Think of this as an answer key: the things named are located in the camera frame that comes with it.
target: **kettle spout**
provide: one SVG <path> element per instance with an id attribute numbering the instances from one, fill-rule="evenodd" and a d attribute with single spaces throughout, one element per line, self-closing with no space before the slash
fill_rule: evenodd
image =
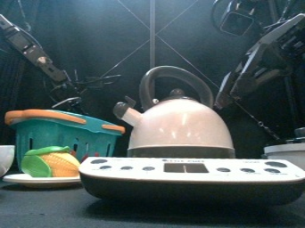
<path id="1" fill-rule="evenodd" d="M 114 114 L 131 126 L 135 126 L 135 124 L 142 118 L 142 114 L 137 110 L 131 109 L 129 104 L 123 102 L 119 102 L 114 106 Z"/>

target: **button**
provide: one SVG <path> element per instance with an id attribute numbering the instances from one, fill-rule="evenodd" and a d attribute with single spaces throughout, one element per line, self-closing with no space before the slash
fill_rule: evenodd
<path id="1" fill-rule="evenodd" d="M 241 168 L 241 170 L 242 170 L 244 172 L 246 172 L 246 173 L 254 173 L 254 172 L 256 172 L 256 170 L 252 169 L 252 168 Z"/>
<path id="2" fill-rule="evenodd" d="M 155 170 L 155 168 L 154 167 L 143 167 L 143 170 L 145 171 L 153 171 L 153 170 Z"/>
<path id="3" fill-rule="evenodd" d="M 93 164 L 102 164 L 105 162 L 107 162 L 106 159 L 95 159 L 95 160 L 91 161 Z"/>
<path id="4" fill-rule="evenodd" d="M 102 166 L 101 169 L 110 169 L 111 166 Z"/>
<path id="5" fill-rule="evenodd" d="M 272 174 L 279 174 L 280 170 L 275 169 L 275 168 L 266 168 L 265 171 L 268 171 Z"/>
<path id="6" fill-rule="evenodd" d="M 133 167 L 122 167 L 121 169 L 122 170 L 130 170 L 130 169 L 133 169 Z"/>
<path id="7" fill-rule="evenodd" d="M 226 168 L 226 167 L 218 167 L 217 170 L 220 172 L 232 172 L 232 170 L 229 168 Z"/>
<path id="8" fill-rule="evenodd" d="M 284 163 L 277 162 L 277 161 L 268 161 L 268 162 L 265 162 L 265 164 L 272 167 L 288 167 Z"/>

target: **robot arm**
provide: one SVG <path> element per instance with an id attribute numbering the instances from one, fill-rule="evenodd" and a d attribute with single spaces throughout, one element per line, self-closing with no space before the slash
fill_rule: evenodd
<path id="1" fill-rule="evenodd" d="M 58 103 L 52 108 L 83 112 L 79 87 L 75 86 L 65 70 L 58 69 L 43 51 L 36 39 L 0 14 L 0 34 L 6 42 L 18 50 L 27 60 L 42 69 L 52 82 L 52 92 Z"/>
<path id="2" fill-rule="evenodd" d="M 283 23 L 256 42 L 236 70 L 224 78 L 218 109 L 253 93 L 271 79 L 292 73 L 291 60 L 305 52 L 305 14 Z"/>

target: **electric kettle base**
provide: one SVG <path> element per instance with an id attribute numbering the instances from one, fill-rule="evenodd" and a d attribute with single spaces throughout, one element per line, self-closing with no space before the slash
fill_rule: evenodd
<path id="1" fill-rule="evenodd" d="M 201 146 L 142 147 L 127 150 L 130 158 L 234 159 L 234 149 Z"/>
<path id="2" fill-rule="evenodd" d="M 287 160 L 87 158 L 86 191 L 105 200 L 275 206 L 304 192 L 305 171 Z"/>

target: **white control panel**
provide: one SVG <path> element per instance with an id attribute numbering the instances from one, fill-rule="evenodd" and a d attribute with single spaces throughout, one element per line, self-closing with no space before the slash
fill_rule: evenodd
<path id="1" fill-rule="evenodd" d="M 81 173 L 94 178 L 162 183 L 301 183 L 305 171 L 287 160 L 87 158 Z"/>

